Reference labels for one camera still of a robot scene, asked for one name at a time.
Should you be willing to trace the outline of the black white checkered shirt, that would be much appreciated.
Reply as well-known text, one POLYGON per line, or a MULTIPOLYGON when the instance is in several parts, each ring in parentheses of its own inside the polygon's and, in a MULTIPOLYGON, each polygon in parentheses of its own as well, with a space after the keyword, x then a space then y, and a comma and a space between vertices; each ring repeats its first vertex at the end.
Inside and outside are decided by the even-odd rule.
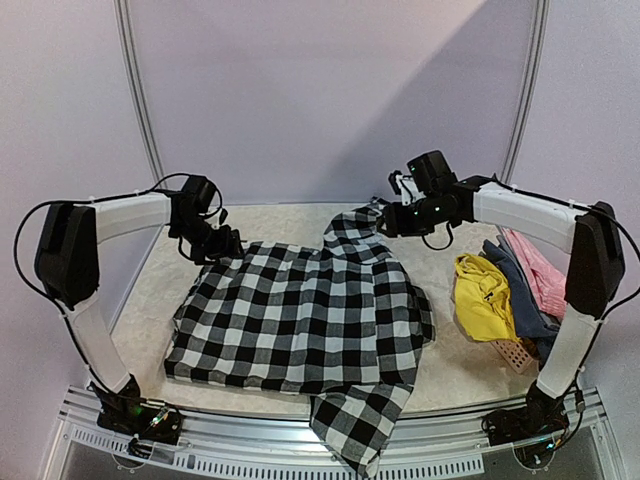
POLYGON ((381 219, 372 202, 336 215, 318 249, 253 242, 204 267, 175 313, 167 377, 306 396, 317 437, 376 475, 435 337, 430 303, 381 219))

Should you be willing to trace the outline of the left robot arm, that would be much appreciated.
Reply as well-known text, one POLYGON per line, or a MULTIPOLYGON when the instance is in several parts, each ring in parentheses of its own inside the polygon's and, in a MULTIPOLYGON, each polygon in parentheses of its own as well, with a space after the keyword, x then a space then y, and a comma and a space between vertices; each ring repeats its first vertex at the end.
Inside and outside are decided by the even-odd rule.
POLYGON ((86 201, 57 200, 48 206, 34 270, 45 296, 61 311, 83 362, 98 388, 120 394, 134 381, 114 345, 99 305, 99 247, 147 228, 168 227, 180 253, 197 266, 243 256, 240 233, 213 208, 217 186, 189 175, 181 189, 141 192, 86 201))

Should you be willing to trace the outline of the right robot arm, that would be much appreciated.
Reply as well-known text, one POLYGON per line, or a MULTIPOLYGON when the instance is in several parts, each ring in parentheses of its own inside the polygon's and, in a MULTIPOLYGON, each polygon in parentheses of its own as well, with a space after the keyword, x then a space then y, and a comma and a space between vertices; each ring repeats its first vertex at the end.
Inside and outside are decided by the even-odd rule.
POLYGON ((567 310, 548 359, 530 391, 539 397, 517 415, 517 427, 537 436, 552 424, 551 402, 566 395, 583 367, 625 274, 622 226, 606 202, 555 199, 502 183, 496 177, 457 178, 440 151, 395 170, 388 182, 398 199, 384 208, 384 233, 423 237, 436 226, 463 222, 504 227, 550 244, 570 257, 567 310))

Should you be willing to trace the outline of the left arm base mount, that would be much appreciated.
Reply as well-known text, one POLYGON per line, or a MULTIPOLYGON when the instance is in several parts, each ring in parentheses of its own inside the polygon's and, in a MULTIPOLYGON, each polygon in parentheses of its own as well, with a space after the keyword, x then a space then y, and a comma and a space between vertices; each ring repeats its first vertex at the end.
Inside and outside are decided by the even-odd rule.
POLYGON ((89 389, 100 401, 100 428, 138 440, 178 444, 184 415, 173 404, 142 397, 133 375, 117 392, 105 390, 95 382, 90 383, 89 389))

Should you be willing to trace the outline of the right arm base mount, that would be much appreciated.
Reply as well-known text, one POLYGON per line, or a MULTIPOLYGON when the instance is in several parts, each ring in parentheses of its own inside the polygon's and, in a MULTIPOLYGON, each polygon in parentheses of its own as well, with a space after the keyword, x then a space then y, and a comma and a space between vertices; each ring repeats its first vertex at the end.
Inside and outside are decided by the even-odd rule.
POLYGON ((564 408, 564 399, 527 397, 523 407, 497 409, 481 419, 481 429, 491 446, 517 443, 524 440, 550 436, 548 450, 558 449, 574 434, 564 408))

